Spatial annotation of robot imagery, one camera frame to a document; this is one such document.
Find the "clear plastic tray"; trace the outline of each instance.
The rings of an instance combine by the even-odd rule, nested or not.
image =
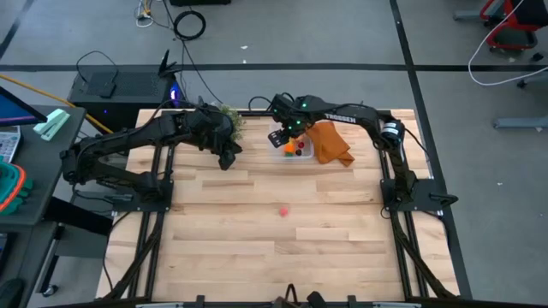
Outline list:
[[[282,128],[282,124],[280,123],[271,123],[270,130],[268,133],[277,131],[278,129]],[[302,138],[302,142],[304,142],[305,146],[301,149],[302,154],[300,156],[293,155],[292,157],[286,157],[284,152],[284,145],[281,145],[278,148],[275,148],[274,145],[269,141],[269,152],[271,154],[271,157],[276,160],[288,160],[288,161],[294,161],[294,160],[304,160],[304,159],[310,159],[314,157],[314,144],[308,138],[308,136],[304,135]]]

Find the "red ball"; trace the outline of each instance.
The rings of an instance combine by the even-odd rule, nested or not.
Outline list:
[[[281,217],[286,217],[288,214],[289,214],[288,208],[283,207],[283,208],[280,209],[280,216]]]

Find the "office chair wheel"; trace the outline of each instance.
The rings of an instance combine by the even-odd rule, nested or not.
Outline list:
[[[542,59],[544,59],[545,57],[540,54],[540,52],[537,52],[536,54],[534,54],[532,57],[531,57],[531,62],[538,62]]]
[[[525,88],[526,85],[527,83],[525,82],[525,80],[520,80],[520,82],[517,83],[517,87],[519,87],[520,89]]]
[[[56,285],[49,285],[48,289],[42,293],[42,296],[49,298],[51,295],[55,294],[59,290],[59,287]]]

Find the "keyboard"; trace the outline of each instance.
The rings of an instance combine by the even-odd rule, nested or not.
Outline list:
[[[19,127],[0,127],[0,160],[2,162],[11,163],[20,141]]]

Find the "desk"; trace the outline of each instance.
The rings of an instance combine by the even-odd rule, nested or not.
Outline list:
[[[56,109],[53,106],[33,107],[44,115]],[[34,180],[34,189],[15,214],[0,216],[0,231],[16,234],[8,262],[0,275],[0,284],[16,277],[25,281],[21,307],[27,306],[57,230],[56,222],[40,220],[61,174],[59,152],[72,145],[84,120],[82,108],[63,109],[71,116],[50,142],[42,140],[32,125],[21,127],[24,140],[14,163],[24,168],[29,178]]]
[[[420,136],[412,110],[392,110]],[[142,125],[152,110],[142,110]],[[380,215],[382,178],[378,153],[366,131],[336,123],[355,161],[319,165],[274,161],[269,157],[270,117],[250,117],[239,144],[243,153],[228,171],[217,157],[178,145],[175,190],[159,250],[154,301],[270,301],[294,283],[298,297],[313,290],[328,301],[403,300],[390,220]],[[405,140],[409,167],[428,177],[424,152]],[[150,170],[152,147],[130,152],[128,169]],[[286,217],[279,209],[289,208]],[[131,264],[141,213],[132,213],[110,236],[106,266],[118,281]],[[442,223],[414,213],[420,251],[440,281],[458,293]],[[412,274],[412,288],[418,295]],[[140,293],[147,268],[141,271]],[[104,275],[98,296],[108,293]]]

